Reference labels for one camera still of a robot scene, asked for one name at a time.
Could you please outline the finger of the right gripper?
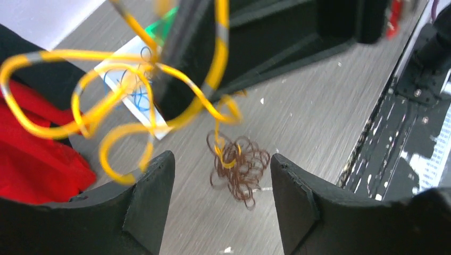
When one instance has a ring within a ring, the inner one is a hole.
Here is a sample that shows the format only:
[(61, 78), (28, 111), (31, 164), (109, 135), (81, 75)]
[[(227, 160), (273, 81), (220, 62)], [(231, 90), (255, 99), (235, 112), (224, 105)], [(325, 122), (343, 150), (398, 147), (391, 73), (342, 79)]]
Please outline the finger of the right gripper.
[(213, 1), (181, 1), (161, 61), (216, 102), (343, 52), (355, 42), (355, 1), (230, 1), (229, 57), (216, 90), (205, 83), (215, 48)]

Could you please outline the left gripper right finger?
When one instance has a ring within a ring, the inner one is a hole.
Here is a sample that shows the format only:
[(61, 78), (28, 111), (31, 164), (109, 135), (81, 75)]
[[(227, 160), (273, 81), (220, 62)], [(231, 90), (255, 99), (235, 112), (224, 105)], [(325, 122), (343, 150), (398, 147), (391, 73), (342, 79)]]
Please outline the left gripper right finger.
[(271, 179), (285, 254), (450, 254), (450, 189), (409, 199), (360, 197), (281, 154)]

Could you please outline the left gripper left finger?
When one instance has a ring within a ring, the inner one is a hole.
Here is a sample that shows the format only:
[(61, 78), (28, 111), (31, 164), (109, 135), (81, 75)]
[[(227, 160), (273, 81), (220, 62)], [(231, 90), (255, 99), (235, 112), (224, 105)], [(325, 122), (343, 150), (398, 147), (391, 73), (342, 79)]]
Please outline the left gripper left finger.
[(109, 182), (64, 203), (1, 199), (1, 254), (158, 254), (175, 166), (167, 150), (132, 186)]

